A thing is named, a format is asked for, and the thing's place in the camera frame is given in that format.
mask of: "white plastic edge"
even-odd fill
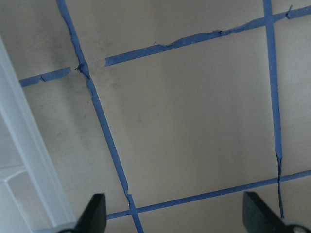
[[[1,38],[0,112],[52,225],[76,221]]]

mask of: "wrinkled blue tape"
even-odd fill
[[[273,129],[274,129],[274,143],[276,149],[276,158],[278,166],[277,175],[277,189],[278,202],[280,207],[281,218],[284,218],[283,201],[281,193],[281,177],[282,177],[282,137],[281,137],[281,117],[279,110],[278,99],[278,85],[277,85],[277,66],[276,66],[276,42],[274,36],[274,17],[272,13],[271,0],[263,0],[263,9],[265,15],[265,25],[267,34],[268,58],[269,58],[269,73],[270,73],[270,87],[272,100],[272,114],[273,114]]]
[[[49,73],[32,76],[32,77],[27,78],[27,79],[22,79],[19,81],[19,83],[20,83],[21,87],[31,86],[31,85],[38,84],[40,80],[47,82],[50,80],[63,78],[66,75],[68,75],[70,72],[71,72],[71,69],[68,67],[68,68],[52,71]]]
[[[276,22],[285,17],[288,19],[291,19],[291,18],[301,17],[301,16],[305,16],[309,14],[311,14],[311,6],[299,8],[296,10],[290,9],[287,12],[273,15],[273,21]],[[265,25],[265,18],[262,17],[262,18],[254,19],[248,23],[245,23],[233,29],[229,29],[225,31],[213,31],[210,33],[200,33],[196,35],[187,36],[179,40],[176,40],[168,45],[153,45],[153,46],[146,47],[143,49],[138,49],[138,50],[134,50],[131,52],[126,52],[126,53],[122,53],[119,55],[107,57],[105,58],[105,61],[106,61],[105,66],[111,66],[117,63],[122,63],[122,62],[130,61],[133,59],[137,59],[140,57],[149,56],[155,53],[164,52],[164,51],[180,48],[180,47],[187,46],[187,45],[192,45],[195,43],[199,43],[199,42],[206,41],[206,40],[211,40],[211,39],[229,35],[232,33],[243,32],[246,30],[262,27],[264,25]]]
[[[60,10],[62,17],[64,18],[64,20],[68,26],[71,41],[72,41],[72,44],[74,46],[75,53],[76,53],[78,60],[79,60],[79,66],[77,67],[77,69],[81,73],[83,73],[86,77],[86,85],[90,91],[90,94],[92,97],[92,102],[93,102],[99,123],[100,123],[102,131],[104,133],[104,136],[105,136],[109,151],[111,153],[113,163],[114,163],[115,168],[117,170],[117,174],[118,174],[121,186],[123,188],[124,194],[125,194],[126,198],[128,199],[128,203],[129,203],[129,207],[130,207],[130,214],[132,215],[132,218],[133,218],[134,224],[136,226],[137,232],[143,233],[143,229],[141,226],[141,222],[140,222],[138,213],[136,211],[136,207],[134,204],[133,197],[132,197],[132,195],[127,193],[128,192],[128,183],[126,180],[126,176],[125,176],[125,173],[123,171],[121,161],[120,161],[115,143],[113,141],[113,138],[112,138],[112,135],[111,135],[108,123],[107,123],[107,119],[106,119],[105,114],[104,114],[103,107],[102,107],[101,102],[99,100],[99,97],[97,95],[97,91],[96,91],[94,82],[90,77],[88,66],[87,66],[86,60],[84,58],[84,55],[82,53],[80,43],[79,43],[79,39],[78,39],[77,33],[75,31],[74,25],[72,23],[72,20],[71,20],[68,8],[66,6],[65,0],[57,0],[57,4],[58,4],[58,8]]]
[[[295,180],[295,179],[299,179],[299,178],[303,178],[303,177],[307,177],[307,176],[311,176],[311,170],[295,173],[295,174],[288,175],[288,176],[283,176],[282,181],[285,182],[285,181]],[[254,183],[249,183],[249,184],[244,184],[244,185],[232,187],[232,188],[221,189],[221,190],[217,190],[217,191],[213,191],[213,192],[209,192],[209,193],[199,194],[199,195],[195,195],[195,196],[191,196],[191,197],[186,197],[186,198],[171,200],[171,201],[167,201],[167,202],[163,202],[163,203],[159,203],[159,204],[140,207],[140,208],[137,208],[137,212],[143,213],[143,212],[147,212],[147,211],[162,209],[162,208],[166,208],[166,207],[170,207],[170,206],[174,206],[174,205],[180,205],[180,204],[184,204],[184,203],[188,203],[188,202],[192,202],[192,201],[218,197],[218,196],[222,196],[222,195],[226,195],[226,194],[230,194],[230,193],[241,192],[241,191],[245,191],[245,190],[253,189],[253,188],[259,188],[259,187],[271,185],[271,184],[274,184],[277,182],[278,182],[278,178],[268,179],[268,180],[264,180],[264,181],[258,181],[258,182],[254,182]],[[129,215],[128,211],[117,212],[117,213],[107,215],[107,219],[123,217],[126,215]]]

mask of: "translucent plastic bin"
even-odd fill
[[[75,222],[0,38],[0,232],[50,232]]]

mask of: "blue tape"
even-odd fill
[[[274,15],[273,18],[274,18],[274,22],[276,22],[276,21],[279,21],[279,20],[284,19],[284,18],[291,19],[291,18],[306,16],[309,14],[311,14],[311,6],[299,8],[296,10],[289,9],[289,11],[287,11],[287,12],[283,12],[283,13],[279,13],[279,14]],[[196,35],[187,36],[187,37],[181,38],[179,40],[176,40],[176,41],[174,41],[168,45],[153,45],[153,46],[146,47],[143,49],[138,49],[138,50],[122,53],[119,55],[107,57],[107,58],[105,58],[105,61],[106,61],[105,66],[111,66],[111,65],[114,65],[117,63],[130,61],[133,59],[149,56],[149,55],[156,54],[159,52],[164,52],[164,51],[180,48],[183,46],[192,45],[195,43],[215,39],[215,38],[225,36],[225,35],[229,35],[232,33],[243,32],[246,30],[262,27],[264,25],[265,25],[265,18],[262,17],[262,18],[254,19],[254,20],[252,20],[246,24],[243,24],[239,27],[229,29],[226,31],[214,31],[214,32],[210,32],[210,33],[199,33]]]
[[[144,231],[142,229],[141,222],[140,222],[138,213],[136,211],[136,207],[134,204],[133,197],[132,197],[132,195],[127,193],[128,192],[127,179],[126,179],[123,167],[121,165],[121,161],[120,161],[115,143],[113,141],[113,138],[112,138],[112,135],[110,132],[110,128],[108,126],[108,122],[107,122],[106,116],[104,114],[102,104],[101,104],[99,97],[97,95],[97,91],[96,91],[94,82],[91,79],[91,76],[89,74],[88,66],[87,66],[86,60],[84,58],[84,55],[82,53],[80,43],[79,43],[79,39],[78,39],[77,33],[75,31],[74,25],[72,23],[72,20],[71,20],[68,8],[66,6],[65,0],[57,0],[57,4],[58,4],[59,11],[60,11],[62,17],[64,18],[64,20],[68,26],[71,41],[72,41],[75,53],[76,53],[78,60],[79,60],[79,65],[78,65],[77,69],[82,74],[84,74],[86,77],[86,85],[87,85],[88,90],[91,94],[92,102],[93,102],[93,105],[94,105],[94,108],[95,108],[95,111],[97,114],[97,118],[99,120],[102,131],[104,133],[104,136],[105,136],[105,139],[106,139],[106,142],[107,142],[113,163],[114,163],[115,168],[117,170],[117,174],[118,174],[121,186],[123,188],[124,194],[125,194],[126,198],[128,199],[128,203],[130,206],[130,214],[132,215],[132,218],[133,218],[134,224],[136,226],[137,232],[143,233]]]
[[[288,175],[288,176],[283,176],[282,182],[295,180],[295,179],[299,179],[299,178],[303,178],[303,177],[307,177],[307,176],[311,176],[311,170],[295,173],[295,174]],[[236,192],[241,192],[241,191],[245,191],[248,189],[259,188],[262,186],[271,185],[271,184],[277,183],[277,181],[278,181],[278,178],[273,178],[273,179],[268,179],[268,180],[264,180],[264,181],[258,181],[258,182],[254,182],[254,183],[244,184],[244,185],[240,185],[240,186],[236,186],[236,187],[232,187],[232,188],[221,189],[221,190],[217,190],[217,191],[213,191],[213,192],[209,192],[209,193],[204,193],[204,194],[200,194],[200,195],[195,195],[195,196],[191,196],[191,197],[171,200],[171,201],[167,201],[167,202],[163,202],[163,203],[159,203],[159,204],[148,205],[148,206],[137,208],[137,212],[143,213],[143,212],[162,209],[162,208],[166,208],[166,207],[170,207],[170,206],[174,206],[174,205],[180,205],[180,204],[184,204],[184,203],[188,203],[188,202],[192,202],[192,201],[223,196],[223,195],[230,194],[230,193],[236,193]],[[108,215],[107,219],[123,217],[126,215],[127,215],[126,211],[118,212],[115,214]]]
[[[281,218],[284,218],[282,193],[281,193],[281,177],[282,177],[282,137],[281,137],[281,118],[279,110],[278,99],[278,85],[277,85],[277,67],[276,67],[276,43],[274,36],[274,17],[272,13],[271,0],[263,0],[268,58],[269,58],[269,73],[270,73],[270,87],[272,99],[272,113],[273,113],[273,129],[274,129],[274,143],[276,149],[276,158],[278,166],[277,187],[278,187],[278,200],[281,212]]]
[[[52,71],[49,73],[36,75],[36,76],[30,77],[27,79],[22,79],[19,81],[19,83],[21,87],[31,86],[31,85],[38,84],[40,80],[47,82],[50,80],[63,78],[66,75],[68,75],[70,72],[71,72],[71,69],[68,67],[68,68]]]

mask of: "vertical blue tape line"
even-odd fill
[[[143,233],[144,231],[142,229],[142,225],[141,225],[141,222],[140,222],[140,219],[139,219],[139,216],[138,216],[135,204],[134,204],[133,197],[132,197],[132,195],[127,193],[128,183],[126,180],[126,176],[125,176],[125,173],[123,171],[123,168],[122,168],[122,165],[120,162],[120,158],[119,158],[115,143],[113,141],[113,138],[112,138],[112,135],[111,135],[108,123],[107,123],[107,119],[106,119],[105,114],[104,114],[103,107],[102,107],[100,100],[99,100],[99,97],[97,95],[97,91],[96,91],[94,82],[91,79],[91,76],[89,74],[88,66],[87,66],[86,60],[84,58],[84,55],[82,53],[80,43],[79,43],[79,39],[78,39],[76,30],[74,28],[74,25],[72,23],[66,2],[65,2],[65,0],[56,0],[56,1],[57,1],[59,11],[60,11],[62,17],[64,18],[64,20],[68,26],[70,38],[71,38],[75,53],[76,53],[78,60],[79,60],[79,65],[78,65],[77,69],[82,74],[84,74],[86,77],[86,85],[90,91],[90,94],[92,97],[92,102],[93,102],[99,123],[100,123],[102,131],[104,133],[104,136],[105,136],[109,151],[111,153],[113,163],[114,163],[115,168],[117,170],[117,174],[118,174],[121,186],[123,188],[124,194],[125,194],[126,198],[128,199],[128,203],[130,206],[130,214],[132,215],[132,218],[133,218],[134,224],[136,226],[137,232]]]
[[[292,175],[283,176],[282,181],[283,182],[284,181],[290,181],[290,180],[295,180],[295,179],[299,179],[299,178],[303,178],[303,177],[307,177],[307,176],[311,176],[311,170],[302,171],[302,172],[295,173]],[[268,179],[268,180],[264,180],[264,181],[248,183],[248,184],[244,184],[244,185],[240,185],[240,186],[236,186],[236,187],[221,189],[221,190],[217,190],[217,191],[213,191],[213,192],[209,192],[209,193],[203,193],[203,194],[199,194],[199,195],[195,195],[195,196],[191,196],[191,197],[186,197],[186,198],[171,200],[171,201],[158,203],[158,204],[154,204],[154,205],[148,205],[148,206],[140,207],[140,208],[137,208],[137,212],[143,213],[143,212],[157,210],[157,209],[161,209],[161,208],[166,208],[166,207],[170,207],[170,206],[174,206],[174,205],[180,205],[180,204],[184,204],[184,203],[188,203],[188,202],[192,202],[192,201],[218,197],[218,196],[227,195],[230,193],[236,193],[236,192],[241,192],[241,191],[248,190],[248,189],[253,189],[253,188],[271,185],[271,184],[274,184],[277,182],[278,182],[278,179],[273,178],[273,179]],[[129,215],[129,213],[127,211],[122,211],[122,212],[107,215],[107,219],[123,217],[126,215]]]
[[[277,85],[277,67],[276,67],[276,42],[274,35],[274,18],[272,13],[271,0],[263,0],[264,17],[266,24],[268,58],[269,58],[269,72],[270,72],[270,87],[272,99],[272,113],[273,113],[273,128],[274,128],[274,143],[276,150],[276,158],[278,165],[277,175],[277,189],[278,201],[281,212],[281,218],[284,218],[282,193],[281,193],[281,177],[282,177],[282,137],[281,137],[281,119],[278,99],[278,85]]]
[[[310,14],[311,14],[311,6],[307,6],[307,7],[299,8],[296,10],[291,10],[290,8],[287,12],[273,15],[273,18],[274,18],[274,22],[276,22],[284,18],[291,19],[291,18],[302,17],[302,16],[306,16]],[[262,17],[262,18],[254,19],[241,26],[228,29],[225,31],[213,31],[209,33],[199,33],[199,34],[183,37],[168,45],[153,45],[153,46],[149,46],[143,49],[138,49],[138,50],[122,53],[119,55],[107,57],[105,58],[105,61],[106,61],[105,66],[111,66],[117,63],[134,60],[140,57],[149,56],[149,55],[156,54],[159,52],[165,52],[165,51],[177,49],[183,46],[192,45],[192,44],[207,41],[207,40],[212,40],[212,39],[215,39],[221,36],[230,35],[232,33],[240,33],[246,30],[262,27],[264,25],[265,25],[265,18]]]
[[[68,67],[64,69],[55,70],[49,73],[32,76],[27,79],[22,79],[19,81],[19,83],[21,87],[31,86],[31,85],[38,84],[40,80],[47,82],[50,80],[63,78],[66,75],[68,75],[70,72],[71,72],[71,69],[70,67]]]

